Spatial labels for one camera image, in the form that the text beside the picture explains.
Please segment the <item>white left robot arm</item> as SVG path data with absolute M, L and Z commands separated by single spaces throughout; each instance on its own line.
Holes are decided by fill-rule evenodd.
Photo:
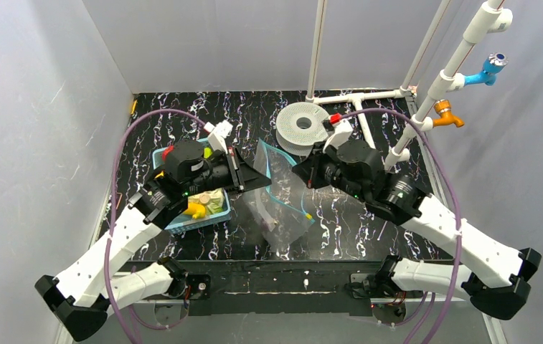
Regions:
M 163 163 L 129 198 L 104 236 L 64 271 L 36 281 L 36 291 L 74 341 L 92 337 L 112 314 L 147 297 L 188 300 L 194 295 L 197 281 L 171 257 L 114 277 L 138 249 L 187 210 L 190 196 L 219 188 L 241 194 L 271 184 L 235 148 L 205 157 L 204 147 L 196 140 L 169 146 Z

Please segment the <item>yellow toy banana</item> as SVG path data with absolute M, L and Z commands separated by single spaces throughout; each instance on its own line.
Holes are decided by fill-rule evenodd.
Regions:
M 203 219 L 207 216 L 207 208 L 204 205 L 189 202 L 183 214 L 190 216 L 191 219 Z

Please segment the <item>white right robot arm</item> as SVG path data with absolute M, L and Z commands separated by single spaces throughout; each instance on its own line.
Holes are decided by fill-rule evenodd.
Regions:
M 542 260 L 537 250 L 515 249 L 487 236 L 408 175 L 386 172 L 379 152 L 363 140 L 338 148 L 318 142 L 291 170 L 307 188 L 337 188 L 377 218 L 425 237 L 459 260 L 454 272 L 449 266 L 389 255 L 370 281 L 371 288 L 445 294 L 455 280 L 455 297 L 500 320 L 512 319 L 527 303 L 529 281 Z

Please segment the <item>light blue plastic basket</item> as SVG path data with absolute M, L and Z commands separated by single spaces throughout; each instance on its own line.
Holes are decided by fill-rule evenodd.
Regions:
M 207 142 L 206 138 L 202 138 L 197 140 L 204 146 L 204 155 L 207 157 L 211 155 L 211 148 Z M 158 168 L 162 164 L 162 153 L 165 151 L 165 148 L 159 148 L 153 151 L 151 154 L 152 162 L 153 162 L 153 168 Z M 230 202 L 229 197 L 227 195 L 227 192 L 221 188 L 217 189 L 218 192 L 216 194 L 220 193 L 222 196 L 220 200 L 222 200 L 222 203 L 218 203 L 217 209 L 219 211 L 215 213 L 210 213 L 207 210 L 207 215 L 200 219 L 193 219 L 192 215 L 188 214 L 180 214 L 177 216 L 169 225 L 166 226 L 165 230 L 172 233 L 172 234 L 180 234 L 186 231 L 199 229 L 201 227 L 210 226 L 213 224 L 219 224 L 221 222 L 229 221 L 230 216 Z

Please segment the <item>clear zip top bag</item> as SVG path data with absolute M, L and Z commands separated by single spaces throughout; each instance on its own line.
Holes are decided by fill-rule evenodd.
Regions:
M 259 140 L 253 167 L 272 181 L 270 186 L 248 191 L 242 200 L 272 252 L 286 255 L 290 246 L 315 223 L 306 210 L 306 188 L 292 168 L 295 159 L 284 150 Z M 261 216 L 269 214 L 279 225 L 268 231 Z

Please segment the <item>purple toy eggplant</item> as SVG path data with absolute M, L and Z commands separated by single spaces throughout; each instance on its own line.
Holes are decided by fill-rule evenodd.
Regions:
M 279 225 L 279 222 L 269 214 L 263 214 L 261 219 L 268 231 L 273 231 Z

